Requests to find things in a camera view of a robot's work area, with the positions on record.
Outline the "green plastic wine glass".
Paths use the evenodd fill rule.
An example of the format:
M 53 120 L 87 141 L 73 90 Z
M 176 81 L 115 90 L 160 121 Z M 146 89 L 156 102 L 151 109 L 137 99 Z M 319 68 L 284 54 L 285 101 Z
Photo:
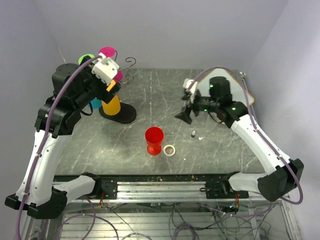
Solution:
M 78 59 L 78 64 L 81 65 L 83 62 L 85 62 L 89 58 L 91 59 L 91 58 L 94 58 L 94 57 L 95 57 L 95 55 L 93 55 L 91 53 L 84 54 Z

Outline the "pink plastic wine glass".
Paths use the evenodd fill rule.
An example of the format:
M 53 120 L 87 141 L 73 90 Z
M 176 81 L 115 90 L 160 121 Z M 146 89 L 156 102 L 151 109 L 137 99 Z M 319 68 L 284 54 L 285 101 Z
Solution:
M 113 58 L 114 61 L 117 60 L 118 52 L 111 46 L 105 46 L 99 50 L 99 53 L 104 54 L 106 57 Z M 121 82 L 123 79 L 123 73 L 118 70 L 117 75 L 114 77 L 115 82 Z

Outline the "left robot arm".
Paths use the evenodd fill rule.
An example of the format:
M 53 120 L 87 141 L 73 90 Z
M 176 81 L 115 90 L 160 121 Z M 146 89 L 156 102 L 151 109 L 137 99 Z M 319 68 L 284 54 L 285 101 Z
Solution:
M 38 220 L 57 218 L 71 201 L 102 193 L 101 178 L 85 172 L 71 181 L 54 185 L 63 149 L 80 121 L 82 110 L 93 99 L 110 100 L 120 89 L 114 81 L 119 65 L 85 61 L 58 66 L 51 79 L 53 95 L 38 110 L 34 145 L 25 177 L 5 205 Z

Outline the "orange plastic wine glass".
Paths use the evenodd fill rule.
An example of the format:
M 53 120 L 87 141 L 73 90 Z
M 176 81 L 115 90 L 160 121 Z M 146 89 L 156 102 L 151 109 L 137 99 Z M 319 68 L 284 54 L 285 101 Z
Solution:
M 121 110 L 121 104 L 118 94 L 116 93 L 109 103 L 102 101 L 102 110 L 108 116 L 115 116 Z

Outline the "blue plastic wine glass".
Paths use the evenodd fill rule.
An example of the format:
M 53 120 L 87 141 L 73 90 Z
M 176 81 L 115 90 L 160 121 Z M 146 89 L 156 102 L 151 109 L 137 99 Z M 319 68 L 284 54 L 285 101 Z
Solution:
M 92 108 L 95 110 L 102 106 L 102 101 L 98 98 L 94 98 L 87 106 L 92 106 Z

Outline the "red plastic wine glass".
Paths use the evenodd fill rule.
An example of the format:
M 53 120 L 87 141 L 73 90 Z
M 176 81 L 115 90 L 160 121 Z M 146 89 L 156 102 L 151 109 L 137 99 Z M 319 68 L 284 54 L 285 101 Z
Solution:
M 153 126 L 146 130 L 144 136 L 147 143 L 147 152 L 152 156 L 160 154 L 164 140 L 163 130 L 159 127 Z

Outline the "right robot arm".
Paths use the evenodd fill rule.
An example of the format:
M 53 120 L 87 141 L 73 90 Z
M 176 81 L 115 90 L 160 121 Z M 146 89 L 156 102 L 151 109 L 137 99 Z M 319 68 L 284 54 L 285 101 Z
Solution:
M 175 117 L 191 124 L 191 112 L 195 116 L 200 112 L 216 114 L 218 120 L 247 144 L 264 169 L 263 173 L 230 174 L 220 186 L 224 197 L 231 198 L 238 191 L 247 191 L 261 194 L 266 200 L 274 202 L 298 189 L 299 200 L 295 204 L 302 203 L 304 196 L 300 179 L 304 164 L 280 150 L 258 125 L 251 110 L 241 101 L 233 100 L 229 80 L 223 76 L 212 77 L 209 80 L 209 96 L 200 94 L 196 80 L 187 78 L 182 87 L 185 104 Z

